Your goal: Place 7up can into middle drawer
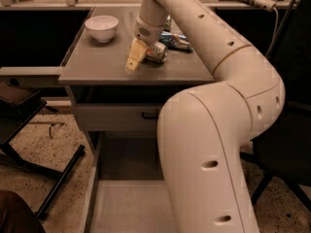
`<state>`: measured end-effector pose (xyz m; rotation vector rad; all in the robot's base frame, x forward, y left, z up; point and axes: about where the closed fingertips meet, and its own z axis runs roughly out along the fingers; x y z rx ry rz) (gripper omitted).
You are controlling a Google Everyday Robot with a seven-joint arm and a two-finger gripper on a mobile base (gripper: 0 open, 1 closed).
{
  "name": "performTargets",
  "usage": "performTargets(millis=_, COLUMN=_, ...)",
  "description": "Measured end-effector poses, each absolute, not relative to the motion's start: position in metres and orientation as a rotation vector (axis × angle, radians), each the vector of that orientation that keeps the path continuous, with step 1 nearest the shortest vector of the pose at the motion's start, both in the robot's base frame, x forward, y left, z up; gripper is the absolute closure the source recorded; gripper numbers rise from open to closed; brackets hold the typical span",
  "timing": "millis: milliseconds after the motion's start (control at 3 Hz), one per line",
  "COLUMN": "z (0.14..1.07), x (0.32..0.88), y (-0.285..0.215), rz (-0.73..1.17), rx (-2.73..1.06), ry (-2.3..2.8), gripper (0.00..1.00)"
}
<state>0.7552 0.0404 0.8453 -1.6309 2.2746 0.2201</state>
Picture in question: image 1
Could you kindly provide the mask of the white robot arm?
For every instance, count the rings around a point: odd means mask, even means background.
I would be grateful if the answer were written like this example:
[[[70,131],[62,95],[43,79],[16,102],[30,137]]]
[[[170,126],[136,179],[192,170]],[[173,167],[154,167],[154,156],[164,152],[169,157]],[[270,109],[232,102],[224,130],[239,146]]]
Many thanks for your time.
[[[173,18],[214,78],[173,95],[157,121],[160,163],[179,233],[259,233],[241,147],[281,114],[284,83],[267,59],[199,0],[142,0],[126,68]]]

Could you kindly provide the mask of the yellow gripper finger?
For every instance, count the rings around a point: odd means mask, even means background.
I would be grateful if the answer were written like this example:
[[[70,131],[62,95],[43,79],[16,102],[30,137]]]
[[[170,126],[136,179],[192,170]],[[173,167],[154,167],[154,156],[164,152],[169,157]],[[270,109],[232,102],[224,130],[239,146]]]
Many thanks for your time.
[[[135,38],[132,41],[125,65],[125,71],[127,74],[131,75],[138,69],[149,49],[150,47],[142,40]]]

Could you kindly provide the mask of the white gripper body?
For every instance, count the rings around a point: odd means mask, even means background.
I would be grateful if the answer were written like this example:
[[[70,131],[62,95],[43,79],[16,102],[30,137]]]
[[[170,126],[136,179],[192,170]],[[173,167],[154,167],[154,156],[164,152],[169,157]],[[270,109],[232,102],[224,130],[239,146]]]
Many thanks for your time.
[[[134,26],[134,35],[137,39],[144,41],[147,45],[152,45],[158,41],[163,30],[165,16],[138,15]]]

